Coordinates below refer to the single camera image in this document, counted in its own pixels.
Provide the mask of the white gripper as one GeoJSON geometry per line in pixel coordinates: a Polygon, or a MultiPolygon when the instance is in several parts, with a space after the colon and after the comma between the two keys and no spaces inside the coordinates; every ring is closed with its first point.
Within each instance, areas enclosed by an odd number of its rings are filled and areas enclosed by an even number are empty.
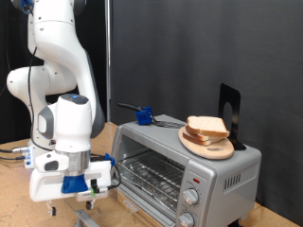
{"type": "Polygon", "coordinates": [[[94,209],[94,199],[106,198],[111,185],[111,162],[93,162],[79,176],[65,176],[62,171],[40,172],[35,169],[30,178],[29,195],[33,201],[46,201],[47,213],[57,215],[51,200],[75,197],[87,201],[86,210],[94,209]]]}

